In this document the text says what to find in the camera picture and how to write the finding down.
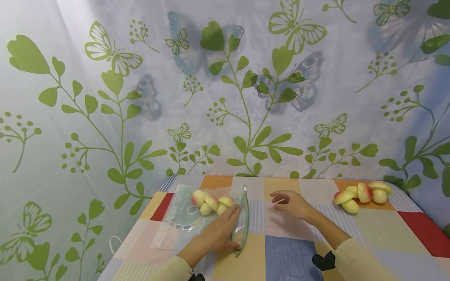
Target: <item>apple slice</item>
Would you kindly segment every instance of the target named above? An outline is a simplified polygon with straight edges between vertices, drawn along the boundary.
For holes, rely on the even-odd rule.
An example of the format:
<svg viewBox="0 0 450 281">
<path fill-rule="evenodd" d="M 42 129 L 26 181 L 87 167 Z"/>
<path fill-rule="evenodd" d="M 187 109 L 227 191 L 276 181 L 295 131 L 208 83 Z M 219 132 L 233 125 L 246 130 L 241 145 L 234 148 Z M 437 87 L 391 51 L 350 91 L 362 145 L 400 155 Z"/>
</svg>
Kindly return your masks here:
<svg viewBox="0 0 450 281">
<path fill-rule="evenodd" d="M 359 183 L 358 184 L 358 197 L 361 203 L 367 203 L 370 202 L 370 200 L 373 197 L 372 189 L 365 184 L 365 183 Z"/>
</svg>

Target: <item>beige sleeve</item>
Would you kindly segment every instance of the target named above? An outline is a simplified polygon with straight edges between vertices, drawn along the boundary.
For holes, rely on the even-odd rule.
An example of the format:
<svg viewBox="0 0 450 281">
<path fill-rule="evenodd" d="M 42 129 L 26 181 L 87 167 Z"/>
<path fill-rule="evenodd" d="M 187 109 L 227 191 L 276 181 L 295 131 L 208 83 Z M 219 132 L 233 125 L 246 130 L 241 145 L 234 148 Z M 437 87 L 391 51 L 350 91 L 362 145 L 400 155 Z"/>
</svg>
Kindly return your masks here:
<svg viewBox="0 0 450 281">
<path fill-rule="evenodd" d="M 184 259 L 173 256 L 146 281 L 188 281 L 193 273 Z"/>
<path fill-rule="evenodd" d="M 398 278 L 355 238 L 344 241 L 334 251 L 336 268 L 346 281 L 397 281 Z"/>
</svg>

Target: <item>tablecloth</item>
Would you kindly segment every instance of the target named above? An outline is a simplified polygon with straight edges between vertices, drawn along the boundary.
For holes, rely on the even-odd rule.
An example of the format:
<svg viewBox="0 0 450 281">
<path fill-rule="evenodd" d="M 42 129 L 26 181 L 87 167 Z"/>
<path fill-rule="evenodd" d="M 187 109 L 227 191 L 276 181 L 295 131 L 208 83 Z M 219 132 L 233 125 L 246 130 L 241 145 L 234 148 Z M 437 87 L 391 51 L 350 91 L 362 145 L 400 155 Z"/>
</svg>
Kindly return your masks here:
<svg viewBox="0 0 450 281">
<path fill-rule="evenodd" d="M 247 185 L 250 224 L 242 254 L 223 252 L 205 257 L 194 269 L 208 281 L 341 281 L 339 272 L 321 272 L 311 258 L 331 250 L 311 225 L 272 210 L 269 194 L 294 190 L 373 254 L 402 280 L 450 280 L 450 239 L 400 189 L 383 205 L 362 204 L 358 214 L 333 204 L 339 190 L 358 182 L 332 179 L 248 178 L 172 175 L 147 205 L 99 280 L 146 280 L 177 250 L 151 244 L 179 184 L 214 189 Z"/>
</svg>

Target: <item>green zipper seal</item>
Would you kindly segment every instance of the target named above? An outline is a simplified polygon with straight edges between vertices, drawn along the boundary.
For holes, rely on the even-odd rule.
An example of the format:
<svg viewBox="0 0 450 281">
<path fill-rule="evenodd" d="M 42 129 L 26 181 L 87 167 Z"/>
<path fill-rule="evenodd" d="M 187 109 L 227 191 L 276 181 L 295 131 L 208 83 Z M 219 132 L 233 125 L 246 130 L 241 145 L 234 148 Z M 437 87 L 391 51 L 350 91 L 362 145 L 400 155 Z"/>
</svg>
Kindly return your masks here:
<svg viewBox="0 0 450 281">
<path fill-rule="evenodd" d="M 241 245 L 241 250 L 240 251 L 234 251 L 234 255 L 236 256 L 236 258 L 241 254 L 241 252 L 244 250 L 245 244 L 247 242 L 247 235 L 248 235 L 248 222 L 250 219 L 250 209 L 248 206 L 248 198 L 247 198 L 247 185 L 244 185 L 244 191 L 241 197 L 241 201 L 239 202 L 239 206 L 242 206 L 242 204 L 244 204 L 244 208 L 245 208 L 245 219 L 244 219 L 244 237 L 242 238 L 242 245 Z M 231 240 L 234 240 L 234 231 L 231 233 Z"/>
</svg>

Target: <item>curtain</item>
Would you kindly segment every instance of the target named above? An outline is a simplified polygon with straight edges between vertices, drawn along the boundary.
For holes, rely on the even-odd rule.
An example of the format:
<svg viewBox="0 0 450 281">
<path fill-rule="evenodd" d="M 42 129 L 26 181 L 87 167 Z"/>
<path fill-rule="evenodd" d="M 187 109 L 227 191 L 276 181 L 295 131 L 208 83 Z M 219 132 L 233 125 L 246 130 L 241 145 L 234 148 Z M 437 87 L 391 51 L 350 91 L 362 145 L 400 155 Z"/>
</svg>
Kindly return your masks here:
<svg viewBox="0 0 450 281">
<path fill-rule="evenodd" d="M 2 6 L 5 280 L 96 280 L 171 174 L 385 180 L 450 233 L 447 0 Z"/>
</svg>

